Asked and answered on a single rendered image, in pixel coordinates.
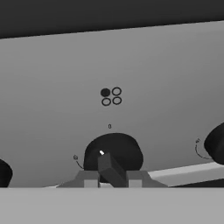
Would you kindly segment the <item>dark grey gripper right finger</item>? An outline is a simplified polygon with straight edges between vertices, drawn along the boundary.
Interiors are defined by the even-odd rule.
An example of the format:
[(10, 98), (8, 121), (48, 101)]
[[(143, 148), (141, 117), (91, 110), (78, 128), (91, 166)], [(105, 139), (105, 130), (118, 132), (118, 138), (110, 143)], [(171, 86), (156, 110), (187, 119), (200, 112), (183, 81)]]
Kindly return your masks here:
[(127, 171), (127, 180), (129, 188), (166, 187), (165, 184), (153, 179), (147, 171)]

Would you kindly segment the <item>grey stove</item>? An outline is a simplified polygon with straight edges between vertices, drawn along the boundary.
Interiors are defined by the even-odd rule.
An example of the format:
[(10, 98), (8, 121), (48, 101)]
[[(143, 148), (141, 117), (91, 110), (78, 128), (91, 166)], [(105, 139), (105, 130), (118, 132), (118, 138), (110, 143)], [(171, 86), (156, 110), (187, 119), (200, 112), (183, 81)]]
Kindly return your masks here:
[(212, 163), (224, 0), (0, 0), (0, 158), (12, 187), (72, 179), (87, 145), (134, 137), (148, 172)]

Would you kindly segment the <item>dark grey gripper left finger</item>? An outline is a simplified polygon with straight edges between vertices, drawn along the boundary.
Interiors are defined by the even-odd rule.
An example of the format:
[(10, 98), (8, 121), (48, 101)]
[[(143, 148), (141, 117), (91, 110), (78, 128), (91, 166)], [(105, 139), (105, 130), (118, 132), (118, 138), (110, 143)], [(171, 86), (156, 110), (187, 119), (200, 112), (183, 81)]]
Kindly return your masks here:
[(97, 171), (79, 171), (74, 179), (59, 185), (59, 188), (99, 188), (100, 175)]

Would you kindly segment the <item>black stove knob with bar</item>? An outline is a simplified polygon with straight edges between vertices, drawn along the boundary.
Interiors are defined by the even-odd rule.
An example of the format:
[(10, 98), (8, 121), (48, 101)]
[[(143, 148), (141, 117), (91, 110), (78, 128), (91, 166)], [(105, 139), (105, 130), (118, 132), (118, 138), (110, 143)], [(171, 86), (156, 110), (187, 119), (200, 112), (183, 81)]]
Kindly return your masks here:
[(126, 187), (126, 171), (139, 171), (144, 162), (137, 140), (124, 133), (98, 136), (86, 148), (85, 171), (98, 171), (100, 181), (113, 187)]

